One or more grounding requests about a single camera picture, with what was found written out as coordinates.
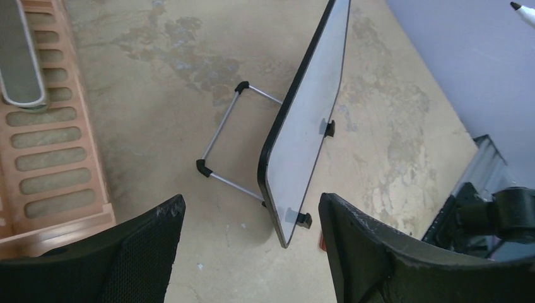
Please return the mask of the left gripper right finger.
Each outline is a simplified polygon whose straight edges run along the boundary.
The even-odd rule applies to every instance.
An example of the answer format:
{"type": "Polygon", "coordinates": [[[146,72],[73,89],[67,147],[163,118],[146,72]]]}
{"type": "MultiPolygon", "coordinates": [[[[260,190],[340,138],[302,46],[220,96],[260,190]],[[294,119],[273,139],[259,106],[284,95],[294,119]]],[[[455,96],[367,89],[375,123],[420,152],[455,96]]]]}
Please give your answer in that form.
{"type": "Polygon", "coordinates": [[[334,193],[319,216],[338,302],[533,302],[534,259],[448,251],[386,225],[334,193]]]}

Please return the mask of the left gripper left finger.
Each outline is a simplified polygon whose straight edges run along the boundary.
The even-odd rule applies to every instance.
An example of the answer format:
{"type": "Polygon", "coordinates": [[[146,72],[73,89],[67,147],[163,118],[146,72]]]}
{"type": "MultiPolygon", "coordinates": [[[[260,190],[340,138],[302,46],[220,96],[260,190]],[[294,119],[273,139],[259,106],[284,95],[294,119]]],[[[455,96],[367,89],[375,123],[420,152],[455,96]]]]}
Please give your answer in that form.
{"type": "Polygon", "coordinates": [[[163,302],[185,215],[178,194],[37,257],[1,261],[1,302],[163,302]]]}

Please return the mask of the brown marker cap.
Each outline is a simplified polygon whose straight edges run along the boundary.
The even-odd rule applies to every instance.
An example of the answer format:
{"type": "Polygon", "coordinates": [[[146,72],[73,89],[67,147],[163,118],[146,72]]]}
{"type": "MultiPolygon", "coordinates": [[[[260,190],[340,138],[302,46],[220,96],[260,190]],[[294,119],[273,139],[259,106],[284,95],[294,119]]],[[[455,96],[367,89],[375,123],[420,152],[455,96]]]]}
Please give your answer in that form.
{"type": "Polygon", "coordinates": [[[325,239],[324,239],[324,234],[321,234],[320,235],[320,238],[319,238],[319,248],[323,251],[327,251],[326,249],[326,243],[325,243],[325,239]]]}

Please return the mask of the black framed whiteboard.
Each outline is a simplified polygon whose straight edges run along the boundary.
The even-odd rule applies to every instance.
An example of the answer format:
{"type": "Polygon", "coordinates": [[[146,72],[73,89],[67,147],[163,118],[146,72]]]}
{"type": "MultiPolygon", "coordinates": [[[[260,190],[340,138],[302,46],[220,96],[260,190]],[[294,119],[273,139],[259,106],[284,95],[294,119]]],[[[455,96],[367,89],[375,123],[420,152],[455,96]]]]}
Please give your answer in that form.
{"type": "Polygon", "coordinates": [[[302,205],[324,138],[334,136],[331,115],[344,65],[350,1],[329,1],[263,144],[257,183],[281,247],[295,227],[310,228],[302,205]]]}

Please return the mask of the white whiteboard marker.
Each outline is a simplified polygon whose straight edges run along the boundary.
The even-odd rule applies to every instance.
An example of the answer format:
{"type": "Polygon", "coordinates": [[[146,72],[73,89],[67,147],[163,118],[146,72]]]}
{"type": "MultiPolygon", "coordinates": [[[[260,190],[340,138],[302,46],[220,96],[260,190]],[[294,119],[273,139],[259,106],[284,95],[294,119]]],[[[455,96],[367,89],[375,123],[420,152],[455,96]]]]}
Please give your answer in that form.
{"type": "Polygon", "coordinates": [[[530,27],[535,26],[534,22],[534,8],[524,6],[516,2],[510,2],[510,6],[519,15],[520,19],[528,24],[530,27]]]}

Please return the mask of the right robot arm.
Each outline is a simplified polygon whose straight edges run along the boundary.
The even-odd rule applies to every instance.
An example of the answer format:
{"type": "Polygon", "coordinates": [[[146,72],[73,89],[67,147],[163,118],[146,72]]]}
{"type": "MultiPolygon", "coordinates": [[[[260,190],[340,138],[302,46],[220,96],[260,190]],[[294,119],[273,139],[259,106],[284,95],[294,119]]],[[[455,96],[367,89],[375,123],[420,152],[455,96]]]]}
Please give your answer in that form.
{"type": "Polygon", "coordinates": [[[534,190],[508,187],[487,201],[465,182],[448,197],[422,241],[480,258],[490,258],[507,242],[532,244],[534,190]]]}

